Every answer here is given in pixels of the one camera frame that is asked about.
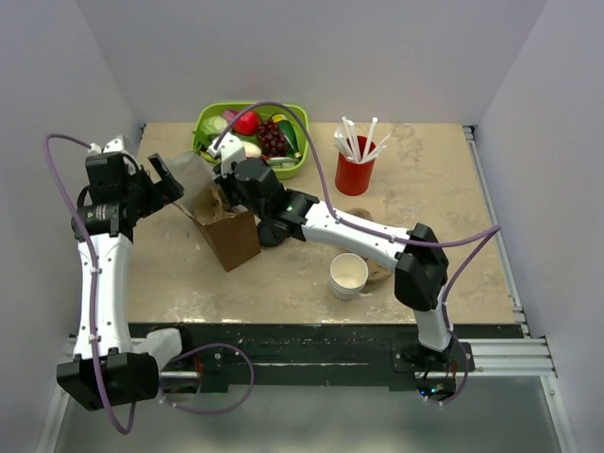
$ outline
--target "brown paper bag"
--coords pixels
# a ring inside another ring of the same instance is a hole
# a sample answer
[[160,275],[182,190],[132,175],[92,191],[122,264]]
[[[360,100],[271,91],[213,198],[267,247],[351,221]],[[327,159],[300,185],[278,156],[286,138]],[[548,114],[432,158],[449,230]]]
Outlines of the brown paper bag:
[[175,204],[192,220],[225,271],[235,269],[260,253],[254,214],[233,212],[217,185],[210,184],[194,199],[193,213]]

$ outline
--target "table surface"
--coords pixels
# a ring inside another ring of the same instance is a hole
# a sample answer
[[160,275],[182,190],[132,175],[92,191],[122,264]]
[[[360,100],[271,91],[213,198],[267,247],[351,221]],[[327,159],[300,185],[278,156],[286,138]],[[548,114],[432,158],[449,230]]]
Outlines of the table surface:
[[[368,125],[359,125],[361,132]],[[324,168],[333,204],[340,210],[364,208],[376,222],[434,230],[452,241],[489,226],[474,163],[460,125],[378,124],[377,139],[392,132],[376,162],[371,184],[361,196],[334,185],[336,124],[313,123],[310,134]],[[144,164],[159,153],[170,159],[191,149],[194,124],[151,123],[139,151]],[[323,199],[311,157],[287,187]],[[448,248],[449,275],[472,245]],[[329,265],[341,250],[319,243],[287,240],[264,249],[227,273],[190,219],[170,206],[135,229],[129,267],[130,322],[231,323],[413,323],[412,311],[394,298],[394,278],[368,285],[361,297],[344,302],[328,287]],[[472,261],[449,296],[454,323],[513,323],[512,304],[495,243]]]

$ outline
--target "red cup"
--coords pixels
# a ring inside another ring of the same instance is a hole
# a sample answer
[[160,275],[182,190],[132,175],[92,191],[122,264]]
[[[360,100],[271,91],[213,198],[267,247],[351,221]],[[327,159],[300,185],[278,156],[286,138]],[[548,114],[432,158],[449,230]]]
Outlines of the red cup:
[[[359,136],[357,141],[362,156],[367,137]],[[376,144],[371,142],[369,151],[373,151],[375,147]],[[376,163],[374,159],[365,163],[351,162],[346,160],[342,153],[338,153],[338,169],[336,170],[336,187],[338,190],[350,196],[364,193],[369,187],[369,179],[371,179],[371,172],[374,170],[374,163]]]

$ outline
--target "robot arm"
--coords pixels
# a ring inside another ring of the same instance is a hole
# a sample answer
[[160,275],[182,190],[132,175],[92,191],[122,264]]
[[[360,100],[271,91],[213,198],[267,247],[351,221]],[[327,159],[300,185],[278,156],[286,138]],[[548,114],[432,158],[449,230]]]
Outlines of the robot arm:
[[[155,397],[159,371],[182,350],[180,332],[175,328],[152,332],[142,343],[132,344],[126,282],[134,226],[184,194],[158,155],[149,158],[159,175],[159,181],[153,183],[117,139],[104,152],[93,147],[91,154],[86,159],[90,185],[78,197],[77,212],[91,235],[99,269],[92,269],[90,250],[72,219],[82,267],[81,317],[74,361],[57,367],[59,385],[90,411],[102,408],[92,371],[91,335],[99,339],[111,406]],[[84,205],[86,194],[90,205]],[[95,332],[91,332],[89,317],[92,272],[97,273]]]
[[[448,259],[440,248],[396,243],[346,226],[334,218],[325,202],[315,196],[285,189],[275,172],[261,159],[246,159],[242,142],[227,134],[220,148],[222,162],[214,168],[215,181],[232,206],[243,205],[282,237],[299,241],[330,243],[375,260],[394,272],[394,295],[413,309],[419,329],[420,347],[409,360],[419,365],[448,360],[452,346],[451,326],[439,296],[446,283]],[[393,237],[437,242],[428,226],[413,230],[376,224],[337,211],[357,225],[374,231],[391,232]]]

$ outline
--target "plastic bag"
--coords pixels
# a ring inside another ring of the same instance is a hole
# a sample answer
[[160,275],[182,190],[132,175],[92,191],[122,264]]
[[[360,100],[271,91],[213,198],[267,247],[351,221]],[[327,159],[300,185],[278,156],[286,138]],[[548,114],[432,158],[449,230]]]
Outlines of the plastic bag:
[[193,212],[195,198],[212,182],[213,172],[209,163],[193,151],[166,161],[168,169],[175,180],[185,189],[185,194],[179,203],[188,211]]

